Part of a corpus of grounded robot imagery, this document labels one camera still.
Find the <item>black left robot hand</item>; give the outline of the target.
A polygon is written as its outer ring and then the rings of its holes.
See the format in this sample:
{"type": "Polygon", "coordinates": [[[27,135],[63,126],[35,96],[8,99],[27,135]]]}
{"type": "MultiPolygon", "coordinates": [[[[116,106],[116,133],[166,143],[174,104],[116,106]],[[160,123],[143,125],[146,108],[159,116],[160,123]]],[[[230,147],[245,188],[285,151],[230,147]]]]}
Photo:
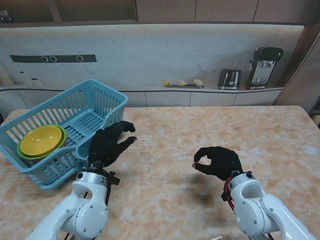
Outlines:
{"type": "Polygon", "coordinates": [[[112,165],[137,138],[130,136],[118,142],[123,132],[135,132],[135,126],[128,121],[116,122],[109,127],[99,129],[92,137],[88,151],[88,165],[95,168],[104,168],[112,165]]]}

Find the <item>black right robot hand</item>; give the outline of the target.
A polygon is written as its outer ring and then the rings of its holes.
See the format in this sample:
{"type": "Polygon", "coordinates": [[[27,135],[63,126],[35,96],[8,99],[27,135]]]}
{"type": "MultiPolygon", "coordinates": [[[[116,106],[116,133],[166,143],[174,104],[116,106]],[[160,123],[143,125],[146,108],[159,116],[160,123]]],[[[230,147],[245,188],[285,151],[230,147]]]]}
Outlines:
{"type": "Polygon", "coordinates": [[[221,146],[200,148],[194,155],[192,167],[203,174],[216,176],[222,181],[231,177],[234,171],[244,172],[237,153],[221,146]],[[211,160],[209,165],[199,163],[203,157],[211,160]]]}

